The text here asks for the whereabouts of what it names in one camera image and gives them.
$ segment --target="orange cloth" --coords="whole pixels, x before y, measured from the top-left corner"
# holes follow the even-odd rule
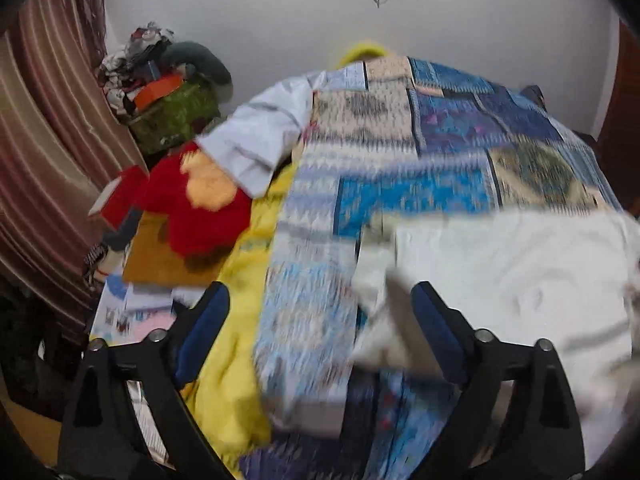
[[[167,215],[142,214],[122,279],[162,286],[209,286],[218,278],[231,249],[184,258],[174,253],[167,243],[166,221]]]

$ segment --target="bedspread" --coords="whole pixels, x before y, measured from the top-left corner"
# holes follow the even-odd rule
[[[348,424],[358,312],[350,281],[357,238],[373,212],[620,208],[591,149],[516,92],[407,57],[349,70],[362,71],[360,89],[314,95],[254,348],[272,420],[332,437]],[[407,478],[456,402],[434,387],[383,374],[371,456],[356,476]],[[425,402],[429,396],[439,400]]]

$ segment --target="orange object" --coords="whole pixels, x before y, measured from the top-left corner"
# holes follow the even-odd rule
[[[139,111],[144,110],[151,103],[158,101],[158,99],[169,95],[175,89],[177,89],[183,83],[182,78],[179,75],[168,75],[153,81],[146,85],[138,95],[133,98],[133,102]]]

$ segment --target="patchwork quilt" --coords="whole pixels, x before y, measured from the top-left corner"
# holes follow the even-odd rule
[[[349,364],[372,213],[620,209],[591,149],[517,92],[408,57],[344,71],[344,88],[314,95],[276,228],[254,362],[286,431],[245,457],[247,478],[404,480],[455,406],[448,385]]]

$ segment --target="blue gripper pad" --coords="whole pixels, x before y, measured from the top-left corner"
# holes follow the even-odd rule
[[[198,377],[228,313],[229,291],[226,286],[221,285],[210,298],[176,355],[174,380],[178,389]]]
[[[415,319],[431,346],[445,380],[463,386],[468,382],[463,343],[458,340],[441,313],[442,308],[447,307],[442,303],[439,309],[424,290],[423,283],[418,283],[411,291]]]

